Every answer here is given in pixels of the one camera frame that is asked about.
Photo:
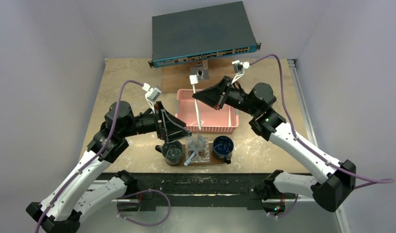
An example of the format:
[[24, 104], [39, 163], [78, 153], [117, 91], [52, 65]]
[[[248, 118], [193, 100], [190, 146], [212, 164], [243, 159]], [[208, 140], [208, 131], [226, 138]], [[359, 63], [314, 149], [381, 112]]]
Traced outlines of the dark green cup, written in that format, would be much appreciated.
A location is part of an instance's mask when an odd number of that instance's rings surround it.
[[171, 166], [176, 166], [182, 163], [184, 159], [184, 153], [182, 149], [183, 145], [179, 141], [155, 146], [155, 150], [161, 153], [166, 163]]

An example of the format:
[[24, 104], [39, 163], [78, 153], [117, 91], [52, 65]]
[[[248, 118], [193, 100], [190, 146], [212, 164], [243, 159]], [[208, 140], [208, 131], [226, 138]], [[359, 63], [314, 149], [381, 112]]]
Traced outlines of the pink plastic basket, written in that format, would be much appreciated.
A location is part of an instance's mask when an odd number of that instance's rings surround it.
[[175, 116], [186, 123], [186, 128], [191, 132], [230, 134], [239, 125], [239, 111], [231, 107], [231, 127], [228, 127], [228, 105], [215, 110], [198, 100], [202, 130], [198, 130], [192, 89], [177, 91], [177, 110]]

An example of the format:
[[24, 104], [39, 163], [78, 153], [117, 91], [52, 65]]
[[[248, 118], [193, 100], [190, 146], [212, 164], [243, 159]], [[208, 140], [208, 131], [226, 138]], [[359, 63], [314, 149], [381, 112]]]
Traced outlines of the clear acrylic holder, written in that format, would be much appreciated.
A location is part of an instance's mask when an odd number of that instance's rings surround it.
[[[207, 140], [207, 144], [206, 144], [206, 150], [205, 151], [201, 151], [196, 154], [196, 156], [199, 156], [199, 159], [196, 159], [197, 162], [207, 162], [209, 161], [209, 156], [207, 155], [207, 146], [209, 145], [208, 140]], [[188, 150], [187, 147], [187, 158], [191, 155], [192, 151]]]

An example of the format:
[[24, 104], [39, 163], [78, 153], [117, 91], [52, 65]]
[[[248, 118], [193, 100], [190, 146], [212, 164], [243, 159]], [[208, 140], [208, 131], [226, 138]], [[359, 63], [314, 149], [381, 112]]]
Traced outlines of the oval wooden tray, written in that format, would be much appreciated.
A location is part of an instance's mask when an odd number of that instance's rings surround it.
[[[221, 164], [225, 164], [224, 161], [217, 159], [214, 155], [213, 155], [213, 143], [209, 143], [209, 145], [207, 146], [207, 155], [209, 156], [209, 161], [207, 162], [197, 162], [196, 159], [199, 159], [199, 156], [195, 156], [193, 158], [193, 160], [189, 163], [188, 166], [206, 166], [206, 165], [221, 165]], [[182, 158], [182, 162], [177, 164], [177, 165], [171, 165], [170, 166], [184, 166], [184, 162], [187, 159], [187, 146], [185, 144], [182, 144], [182, 152], [183, 152], [183, 158]]]

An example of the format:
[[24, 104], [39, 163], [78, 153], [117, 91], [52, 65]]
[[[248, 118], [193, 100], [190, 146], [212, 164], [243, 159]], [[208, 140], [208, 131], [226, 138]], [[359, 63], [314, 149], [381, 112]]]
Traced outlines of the blue cup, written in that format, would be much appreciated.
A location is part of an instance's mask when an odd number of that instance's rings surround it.
[[231, 163], [231, 155], [234, 150], [234, 143], [231, 138], [222, 135], [214, 139], [212, 145], [212, 156], [216, 159], [226, 163]]

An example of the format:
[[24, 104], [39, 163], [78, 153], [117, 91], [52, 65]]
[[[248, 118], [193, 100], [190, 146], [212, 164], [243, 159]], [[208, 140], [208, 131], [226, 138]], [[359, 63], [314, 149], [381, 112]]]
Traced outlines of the light blue toothbrush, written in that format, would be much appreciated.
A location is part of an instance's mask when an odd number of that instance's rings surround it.
[[197, 153], [198, 153], [198, 151], [197, 151], [197, 150], [194, 150], [194, 151], [191, 153], [191, 155], [185, 160], [184, 166], [188, 166], [188, 165], [191, 163], [192, 159], [196, 156]]

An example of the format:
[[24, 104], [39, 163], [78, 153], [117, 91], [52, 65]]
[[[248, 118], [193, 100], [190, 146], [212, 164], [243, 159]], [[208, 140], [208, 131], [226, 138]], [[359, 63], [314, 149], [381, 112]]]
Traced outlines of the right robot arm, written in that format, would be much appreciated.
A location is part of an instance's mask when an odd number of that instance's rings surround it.
[[257, 83], [246, 93], [225, 76], [216, 85], [194, 93], [193, 98], [215, 110], [228, 105], [251, 115], [249, 125], [256, 135], [283, 149], [310, 172], [307, 176], [275, 170], [264, 180], [264, 200], [291, 193], [312, 198], [323, 209], [335, 212], [354, 190], [355, 164], [350, 160], [341, 162], [310, 142], [303, 142], [287, 119], [273, 109], [277, 98], [269, 84]]

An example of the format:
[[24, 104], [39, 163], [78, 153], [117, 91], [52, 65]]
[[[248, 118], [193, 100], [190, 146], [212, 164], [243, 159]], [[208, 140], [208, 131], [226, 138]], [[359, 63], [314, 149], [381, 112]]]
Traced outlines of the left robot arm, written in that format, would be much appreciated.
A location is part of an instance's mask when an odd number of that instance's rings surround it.
[[37, 230], [75, 233], [86, 217], [113, 199], [130, 199], [139, 194], [138, 181], [129, 172], [117, 172], [106, 184], [88, 192], [89, 186], [127, 149], [127, 138], [155, 132], [165, 143], [191, 136], [186, 124], [157, 102], [135, 116], [126, 101], [113, 103], [100, 130], [65, 180], [41, 202], [32, 202], [26, 212]]

